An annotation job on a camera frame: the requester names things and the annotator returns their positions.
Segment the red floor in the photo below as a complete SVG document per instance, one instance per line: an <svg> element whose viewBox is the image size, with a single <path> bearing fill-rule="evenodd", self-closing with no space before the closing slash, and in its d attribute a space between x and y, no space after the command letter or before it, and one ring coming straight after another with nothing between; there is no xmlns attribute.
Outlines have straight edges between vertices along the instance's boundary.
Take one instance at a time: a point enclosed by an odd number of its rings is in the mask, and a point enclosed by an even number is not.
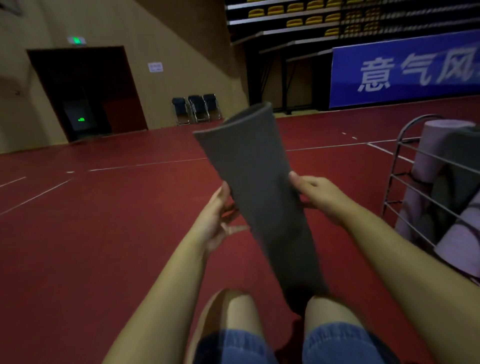
<svg viewBox="0 0 480 364"><path fill-rule="evenodd" d="M426 113L478 122L479 99L331 112L279 119L278 124L294 170L331 179L379 213L390 154L365 144L292 149L395 139L405 123ZM101 362L220 184L191 135L210 126L0 156L0 185L26 177L0 187L0 362ZM389 142L375 145L393 147ZM433 363L346 233L319 212L308 211L307 217L332 292L403 361ZM268 342L275 350L287 344L297 317L249 233L231 238L211 257L195 319L207 299L224 287L249 291Z"/></svg>

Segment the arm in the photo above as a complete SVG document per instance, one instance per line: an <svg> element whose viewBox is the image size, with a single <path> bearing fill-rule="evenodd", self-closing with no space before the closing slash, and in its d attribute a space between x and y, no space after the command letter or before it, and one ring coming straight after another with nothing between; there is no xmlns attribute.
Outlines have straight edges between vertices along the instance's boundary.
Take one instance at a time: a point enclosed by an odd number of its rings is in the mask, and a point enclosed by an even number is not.
<svg viewBox="0 0 480 364"><path fill-rule="evenodd" d="M224 182L113 343L104 364L182 362L206 261L228 235L247 229L228 226L239 214L234 204L227 205L229 196Z"/></svg>
<svg viewBox="0 0 480 364"><path fill-rule="evenodd" d="M325 178L292 184L349 233L439 363L480 363L480 289Z"/></svg>

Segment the yoga mat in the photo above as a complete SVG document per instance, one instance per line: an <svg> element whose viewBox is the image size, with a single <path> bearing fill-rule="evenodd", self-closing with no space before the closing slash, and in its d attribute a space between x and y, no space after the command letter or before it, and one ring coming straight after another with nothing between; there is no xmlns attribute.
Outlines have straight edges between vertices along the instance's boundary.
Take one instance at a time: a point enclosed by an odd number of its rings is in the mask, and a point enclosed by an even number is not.
<svg viewBox="0 0 480 364"><path fill-rule="evenodd" d="M440 155L442 144L449 134L459 128L472 126L475 126L475 124L463 120L427 121L422 130L418 149L433 155ZM413 182L413 186L425 194L430 194L430 186L423 183L433 183L442 165L443 162L438 159L417 152L411 174L415 180L421 183ZM400 209L400 216L412 225L415 225L425 210L426 204L426 199L408 188L405 191L402 207ZM416 235L410 226L400 218L396 221L395 230L405 239L410 241L413 241L414 236Z"/></svg>
<svg viewBox="0 0 480 364"><path fill-rule="evenodd" d="M464 128L447 136L440 156L480 170L480 129ZM460 215L480 188L480 175L444 164L432 186L431 198ZM456 222L455 216L436 204L429 203L416 227L437 244Z"/></svg>
<svg viewBox="0 0 480 364"><path fill-rule="evenodd" d="M477 230L457 221L435 247L435 252L454 267L480 278L480 191L460 215Z"/></svg>
<svg viewBox="0 0 480 364"><path fill-rule="evenodd" d="M194 132L267 257L290 309L326 294L312 233L270 103L257 104L216 128Z"/></svg>

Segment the blue banner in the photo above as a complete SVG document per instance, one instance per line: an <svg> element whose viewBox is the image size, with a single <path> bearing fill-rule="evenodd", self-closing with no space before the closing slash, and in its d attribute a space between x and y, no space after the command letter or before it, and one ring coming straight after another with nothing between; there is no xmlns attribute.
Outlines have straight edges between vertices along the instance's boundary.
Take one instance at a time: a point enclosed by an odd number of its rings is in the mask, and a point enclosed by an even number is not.
<svg viewBox="0 0 480 364"><path fill-rule="evenodd" d="M333 49L330 107L480 92L480 30Z"/></svg>

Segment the purple yoga mat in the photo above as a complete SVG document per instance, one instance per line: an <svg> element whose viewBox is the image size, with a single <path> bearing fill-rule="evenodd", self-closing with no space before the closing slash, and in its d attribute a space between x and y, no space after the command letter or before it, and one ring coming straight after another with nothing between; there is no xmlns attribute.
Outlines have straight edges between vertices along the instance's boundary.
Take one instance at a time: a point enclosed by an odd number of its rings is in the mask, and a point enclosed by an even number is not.
<svg viewBox="0 0 480 364"><path fill-rule="evenodd" d="M445 138L459 128L472 127L474 123L463 120L431 120L427 121L423 127L420 144L418 149L430 154L439 155ZM443 162L438 159L417 153L412 167L412 176L421 182L433 183ZM418 190L428 194L428 187L413 183ZM403 198L400 216L410 224L415 225L426 205L425 199L411 189L407 189ZM414 232L406 222L398 218L395 230L405 239L412 241Z"/></svg>
<svg viewBox="0 0 480 364"><path fill-rule="evenodd" d="M480 229L480 191L460 215ZM435 247L435 252L454 267L480 278L480 232L457 221Z"/></svg>

